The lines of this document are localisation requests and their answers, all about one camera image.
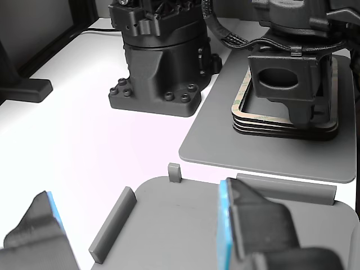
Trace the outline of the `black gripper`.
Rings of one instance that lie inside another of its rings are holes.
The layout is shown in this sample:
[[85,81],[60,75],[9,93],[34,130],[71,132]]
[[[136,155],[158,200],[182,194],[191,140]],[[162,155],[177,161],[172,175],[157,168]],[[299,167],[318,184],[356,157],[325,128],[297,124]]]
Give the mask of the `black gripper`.
[[257,97],[269,100],[299,101],[286,106],[295,126],[308,126],[311,106],[300,102],[329,102],[332,59],[330,56],[286,56],[283,53],[253,53],[248,57]]

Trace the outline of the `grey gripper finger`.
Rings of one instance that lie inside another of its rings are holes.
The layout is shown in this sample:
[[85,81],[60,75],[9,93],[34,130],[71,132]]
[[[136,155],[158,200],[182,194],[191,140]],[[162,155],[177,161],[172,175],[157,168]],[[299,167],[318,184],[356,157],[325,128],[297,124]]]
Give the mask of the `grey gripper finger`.
[[4,238],[1,269],[79,269],[51,192],[37,194]]
[[218,188],[218,269],[343,269],[322,247],[301,247],[289,209],[241,180]]

